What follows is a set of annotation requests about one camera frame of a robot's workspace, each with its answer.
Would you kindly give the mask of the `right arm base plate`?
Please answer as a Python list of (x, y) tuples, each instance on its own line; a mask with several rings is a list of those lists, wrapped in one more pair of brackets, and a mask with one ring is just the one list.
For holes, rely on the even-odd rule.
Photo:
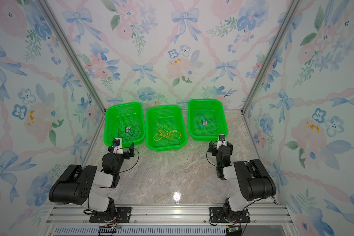
[(209, 208), (209, 221), (212, 224), (216, 223), (250, 223), (250, 213), (248, 210), (232, 211), (224, 209), (224, 207), (210, 207)]

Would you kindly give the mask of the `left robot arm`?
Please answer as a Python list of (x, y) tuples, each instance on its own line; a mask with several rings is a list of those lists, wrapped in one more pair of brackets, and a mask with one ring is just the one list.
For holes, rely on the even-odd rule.
[(97, 166), (69, 165), (49, 192), (49, 200), (58, 204), (83, 205), (87, 203), (84, 214), (90, 216), (90, 223), (127, 223), (131, 207), (117, 207), (111, 197), (104, 197), (92, 190), (116, 188), (120, 181), (121, 168), (125, 160), (135, 156), (137, 150), (132, 143), (121, 147), (116, 139), (102, 158), (102, 171)]

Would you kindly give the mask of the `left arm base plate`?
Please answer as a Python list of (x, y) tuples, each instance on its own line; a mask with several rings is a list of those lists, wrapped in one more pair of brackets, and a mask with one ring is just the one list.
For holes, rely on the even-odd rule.
[(130, 206), (117, 206), (114, 215), (109, 216), (107, 213), (94, 213), (89, 218), (89, 223), (129, 223), (133, 208)]

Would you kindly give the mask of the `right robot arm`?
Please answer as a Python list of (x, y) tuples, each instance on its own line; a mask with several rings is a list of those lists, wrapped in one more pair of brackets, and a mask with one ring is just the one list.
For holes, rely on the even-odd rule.
[(214, 220), (250, 222), (247, 208), (276, 194), (277, 188), (270, 174), (259, 159), (232, 163), (233, 145), (225, 140), (211, 141), (206, 153), (215, 157), (217, 177), (222, 181), (236, 180), (239, 186), (239, 191), (225, 200), (222, 213)]

